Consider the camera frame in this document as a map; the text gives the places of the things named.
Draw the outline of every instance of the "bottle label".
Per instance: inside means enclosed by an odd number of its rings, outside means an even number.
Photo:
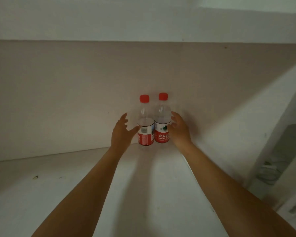
[[[138,143],[141,145],[151,145],[154,140],[154,124],[142,126],[138,131]]]
[[[159,143],[166,143],[169,141],[168,125],[169,123],[160,124],[155,122],[155,140]]]

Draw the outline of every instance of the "red bottle cap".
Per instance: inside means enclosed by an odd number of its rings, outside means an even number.
[[[159,100],[167,100],[168,94],[165,92],[159,93]]]
[[[149,95],[141,95],[139,97],[141,103],[148,103],[149,102]]]

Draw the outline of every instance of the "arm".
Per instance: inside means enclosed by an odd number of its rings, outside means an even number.
[[[47,216],[32,237],[93,235],[118,161],[140,128],[137,126],[127,131],[126,115],[122,115],[114,127],[108,151]]]
[[[296,237],[294,230],[268,205],[215,165],[191,141],[182,117],[168,126],[171,139],[185,156],[209,202],[230,237]]]

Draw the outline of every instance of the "plastic bottle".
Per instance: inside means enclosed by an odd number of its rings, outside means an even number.
[[[169,141],[167,125],[171,122],[171,109],[167,105],[168,94],[159,94],[159,105],[155,112],[155,141],[166,143]]]
[[[154,119],[149,107],[149,95],[140,96],[140,114],[138,125],[141,126],[138,131],[138,143],[144,146],[151,145],[154,140]]]

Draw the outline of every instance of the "forearm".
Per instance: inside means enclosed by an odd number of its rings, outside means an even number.
[[[58,204],[33,237],[92,236],[122,152],[110,148]]]
[[[296,236],[269,206],[243,188],[193,144],[180,150],[230,237]]]

